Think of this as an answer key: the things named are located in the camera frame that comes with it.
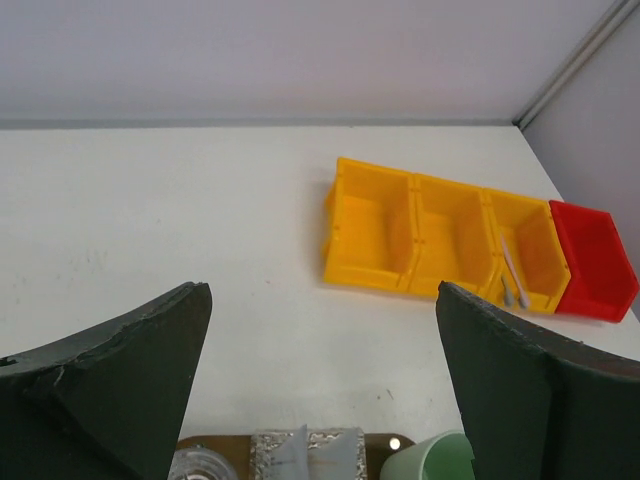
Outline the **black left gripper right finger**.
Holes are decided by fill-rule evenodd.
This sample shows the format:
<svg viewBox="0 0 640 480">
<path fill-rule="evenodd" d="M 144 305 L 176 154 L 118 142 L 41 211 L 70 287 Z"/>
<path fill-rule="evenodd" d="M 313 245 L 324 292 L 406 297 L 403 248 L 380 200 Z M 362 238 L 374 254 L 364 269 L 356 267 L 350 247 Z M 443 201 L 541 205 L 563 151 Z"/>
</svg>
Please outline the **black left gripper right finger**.
<svg viewBox="0 0 640 480">
<path fill-rule="evenodd" d="M 436 317 L 476 478 L 638 478 L 638 361 L 449 282 Z"/>
</svg>

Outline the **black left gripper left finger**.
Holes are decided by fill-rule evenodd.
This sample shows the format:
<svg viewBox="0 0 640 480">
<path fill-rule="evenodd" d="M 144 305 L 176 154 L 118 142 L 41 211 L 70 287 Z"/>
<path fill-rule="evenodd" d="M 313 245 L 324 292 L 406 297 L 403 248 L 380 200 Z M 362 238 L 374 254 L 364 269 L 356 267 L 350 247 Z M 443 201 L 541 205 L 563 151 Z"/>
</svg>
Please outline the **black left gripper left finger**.
<svg viewBox="0 0 640 480">
<path fill-rule="evenodd" d="M 2 478 L 167 478 L 212 307 L 187 282 L 2 358 Z"/>
</svg>

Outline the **green plastic cup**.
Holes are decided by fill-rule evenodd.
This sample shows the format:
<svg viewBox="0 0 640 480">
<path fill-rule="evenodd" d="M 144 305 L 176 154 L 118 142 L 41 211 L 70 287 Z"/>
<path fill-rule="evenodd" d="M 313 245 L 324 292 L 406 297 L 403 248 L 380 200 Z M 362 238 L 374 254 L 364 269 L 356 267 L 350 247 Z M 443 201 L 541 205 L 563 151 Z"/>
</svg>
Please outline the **green plastic cup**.
<svg viewBox="0 0 640 480">
<path fill-rule="evenodd" d="M 472 446 L 462 431 L 449 431 L 392 454 L 380 479 L 474 480 Z"/>
</svg>

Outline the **clear glass tumbler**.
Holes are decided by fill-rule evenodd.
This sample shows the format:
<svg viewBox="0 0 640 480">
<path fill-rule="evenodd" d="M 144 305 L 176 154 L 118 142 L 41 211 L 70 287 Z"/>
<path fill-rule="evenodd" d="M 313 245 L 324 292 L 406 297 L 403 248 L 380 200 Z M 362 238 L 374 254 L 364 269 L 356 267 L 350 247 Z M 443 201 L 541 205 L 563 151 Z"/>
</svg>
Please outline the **clear glass tumbler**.
<svg viewBox="0 0 640 480">
<path fill-rule="evenodd" d="M 238 474 L 221 454 L 195 446 L 179 449 L 174 453 L 167 479 L 238 480 Z"/>
</svg>

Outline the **grey toothbrush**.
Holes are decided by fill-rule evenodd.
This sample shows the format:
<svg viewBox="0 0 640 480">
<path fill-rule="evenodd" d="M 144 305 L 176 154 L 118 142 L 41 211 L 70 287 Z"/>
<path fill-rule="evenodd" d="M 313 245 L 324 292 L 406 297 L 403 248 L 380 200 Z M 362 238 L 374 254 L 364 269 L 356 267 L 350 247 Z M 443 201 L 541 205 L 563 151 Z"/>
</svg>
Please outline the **grey toothbrush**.
<svg viewBox="0 0 640 480">
<path fill-rule="evenodd" d="M 512 308 L 515 304 L 515 297 L 510 288 L 508 278 L 505 274 L 501 275 L 501 282 L 504 289 L 504 294 L 503 294 L 504 305 L 508 308 Z"/>
</svg>

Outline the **pink toothbrush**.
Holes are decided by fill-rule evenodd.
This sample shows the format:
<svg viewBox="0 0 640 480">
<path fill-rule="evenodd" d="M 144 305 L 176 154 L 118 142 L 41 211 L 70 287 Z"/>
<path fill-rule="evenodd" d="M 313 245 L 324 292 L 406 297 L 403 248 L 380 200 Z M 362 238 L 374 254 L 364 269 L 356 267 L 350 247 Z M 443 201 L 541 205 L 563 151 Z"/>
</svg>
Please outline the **pink toothbrush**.
<svg viewBox="0 0 640 480">
<path fill-rule="evenodd" d="M 517 272 L 513 257 L 511 255 L 511 252 L 509 250 L 508 244 L 506 242 L 506 239 L 503 235 L 500 235 L 500 240 L 501 240 L 501 244 L 502 244 L 502 249 L 503 249 L 503 253 L 504 253 L 504 257 L 505 257 L 505 261 L 509 267 L 509 270 L 511 271 L 511 274 L 514 278 L 514 281 L 516 283 L 516 286 L 518 288 L 519 291 L 519 304 L 521 306 L 522 309 L 524 310 L 528 310 L 531 306 L 531 301 L 529 299 L 529 296 L 527 295 L 523 283 L 520 279 L 520 276 Z"/>
</svg>

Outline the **clear glass holder block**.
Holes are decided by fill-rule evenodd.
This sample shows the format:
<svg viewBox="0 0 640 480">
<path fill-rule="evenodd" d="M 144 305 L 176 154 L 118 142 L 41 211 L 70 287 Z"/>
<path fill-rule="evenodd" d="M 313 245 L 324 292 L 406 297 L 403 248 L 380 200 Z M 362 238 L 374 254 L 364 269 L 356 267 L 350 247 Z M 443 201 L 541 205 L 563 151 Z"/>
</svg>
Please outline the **clear glass holder block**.
<svg viewBox="0 0 640 480">
<path fill-rule="evenodd" d="M 251 436 L 252 479 L 366 479 L 359 428 L 261 430 Z"/>
</svg>

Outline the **white toothpaste tube black cap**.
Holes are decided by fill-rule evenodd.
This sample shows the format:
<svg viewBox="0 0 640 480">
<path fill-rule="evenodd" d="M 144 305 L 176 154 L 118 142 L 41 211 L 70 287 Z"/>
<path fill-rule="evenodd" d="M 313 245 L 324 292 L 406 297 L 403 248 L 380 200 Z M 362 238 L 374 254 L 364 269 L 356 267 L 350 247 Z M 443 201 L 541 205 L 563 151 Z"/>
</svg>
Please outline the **white toothpaste tube black cap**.
<svg viewBox="0 0 640 480">
<path fill-rule="evenodd" d="M 303 425 L 282 445 L 271 452 L 271 479 L 304 480 L 310 478 L 307 441 L 307 426 Z"/>
</svg>

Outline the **wooden oval tray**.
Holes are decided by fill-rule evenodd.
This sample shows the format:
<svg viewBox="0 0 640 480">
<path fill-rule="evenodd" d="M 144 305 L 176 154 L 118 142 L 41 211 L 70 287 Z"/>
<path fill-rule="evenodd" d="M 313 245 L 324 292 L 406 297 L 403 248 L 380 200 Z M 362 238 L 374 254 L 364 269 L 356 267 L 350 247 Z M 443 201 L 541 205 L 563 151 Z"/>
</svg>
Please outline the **wooden oval tray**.
<svg viewBox="0 0 640 480">
<path fill-rule="evenodd" d="M 379 479 L 384 462 L 391 455 L 415 444 L 408 437 L 396 433 L 366 433 L 364 440 L 368 479 Z M 201 435 L 179 440 L 176 449 L 208 448 L 228 460 L 240 479 L 252 479 L 250 445 L 250 435 Z"/>
</svg>

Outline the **red plastic bin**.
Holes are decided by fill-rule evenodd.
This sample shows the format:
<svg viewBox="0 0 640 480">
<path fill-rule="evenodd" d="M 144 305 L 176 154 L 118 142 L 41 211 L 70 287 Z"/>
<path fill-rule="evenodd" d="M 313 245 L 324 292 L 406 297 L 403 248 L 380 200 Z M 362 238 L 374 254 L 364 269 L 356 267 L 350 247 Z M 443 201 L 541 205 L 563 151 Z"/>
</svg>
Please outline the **red plastic bin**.
<svg viewBox="0 0 640 480">
<path fill-rule="evenodd" d="M 639 292 L 639 281 L 610 213 L 549 202 L 571 279 L 556 311 L 619 323 Z"/>
</svg>

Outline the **yellow bin middle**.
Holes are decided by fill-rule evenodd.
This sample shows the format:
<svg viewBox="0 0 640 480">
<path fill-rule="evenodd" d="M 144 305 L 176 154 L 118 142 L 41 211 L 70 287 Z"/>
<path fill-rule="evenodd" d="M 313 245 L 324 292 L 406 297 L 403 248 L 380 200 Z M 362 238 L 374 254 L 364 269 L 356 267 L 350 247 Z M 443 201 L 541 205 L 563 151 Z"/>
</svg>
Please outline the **yellow bin middle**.
<svg viewBox="0 0 640 480">
<path fill-rule="evenodd" d="M 435 297 L 441 282 L 452 282 L 483 297 L 497 269 L 483 189 L 416 174 L 418 260 L 411 294 Z"/>
</svg>

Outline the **yellow bin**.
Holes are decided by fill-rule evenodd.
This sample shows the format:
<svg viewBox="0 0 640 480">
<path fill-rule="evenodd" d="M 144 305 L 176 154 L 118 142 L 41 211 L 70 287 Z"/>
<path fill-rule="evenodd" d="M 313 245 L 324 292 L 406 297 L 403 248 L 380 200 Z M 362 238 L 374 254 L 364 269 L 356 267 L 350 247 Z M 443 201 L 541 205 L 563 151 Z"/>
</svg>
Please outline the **yellow bin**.
<svg viewBox="0 0 640 480">
<path fill-rule="evenodd" d="M 483 297 L 497 269 L 483 189 L 416 174 L 418 260 L 411 294 L 435 297 L 441 282 L 452 282 Z"/>
<path fill-rule="evenodd" d="M 418 260 L 413 175 L 340 157 L 325 208 L 324 281 L 406 293 Z"/>
<path fill-rule="evenodd" d="M 555 313 L 571 274 L 549 203 L 496 189 L 486 189 L 483 195 L 497 250 L 497 267 L 486 299 L 497 306 L 506 307 L 501 282 L 501 275 L 505 274 L 515 297 L 512 309 L 521 308 L 519 291 L 502 249 L 500 235 L 503 235 L 531 301 L 528 311 Z"/>
</svg>

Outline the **yellow bin right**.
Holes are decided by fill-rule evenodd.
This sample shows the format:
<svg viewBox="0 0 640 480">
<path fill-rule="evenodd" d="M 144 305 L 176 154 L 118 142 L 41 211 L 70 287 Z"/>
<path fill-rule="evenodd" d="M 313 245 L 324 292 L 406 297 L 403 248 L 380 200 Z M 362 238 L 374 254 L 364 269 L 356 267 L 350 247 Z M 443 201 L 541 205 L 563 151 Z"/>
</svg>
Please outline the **yellow bin right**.
<svg viewBox="0 0 640 480">
<path fill-rule="evenodd" d="M 571 274 L 549 203 L 496 189 L 486 189 L 483 195 L 497 250 L 497 267 L 486 299 L 497 306 L 506 307 L 501 282 L 501 275 L 505 274 L 515 297 L 512 309 L 521 308 L 519 291 L 502 249 L 500 235 L 503 235 L 531 301 L 528 311 L 555 313 Z"/>
</svg>

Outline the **yellow bin left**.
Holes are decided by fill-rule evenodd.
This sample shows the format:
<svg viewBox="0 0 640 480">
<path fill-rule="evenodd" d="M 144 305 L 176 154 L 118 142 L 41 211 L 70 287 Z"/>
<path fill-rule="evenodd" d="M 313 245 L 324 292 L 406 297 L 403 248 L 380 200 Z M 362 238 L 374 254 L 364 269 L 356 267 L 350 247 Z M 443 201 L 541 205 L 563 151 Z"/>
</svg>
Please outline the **yellow bin left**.
<svg viewBox="0 0 640 480">
<path fill-rule="evenodd" d="M 324 281 L 406 293 L 418 260 L 413 175 L 340 157 L 325 208 Z"/>
</svg>

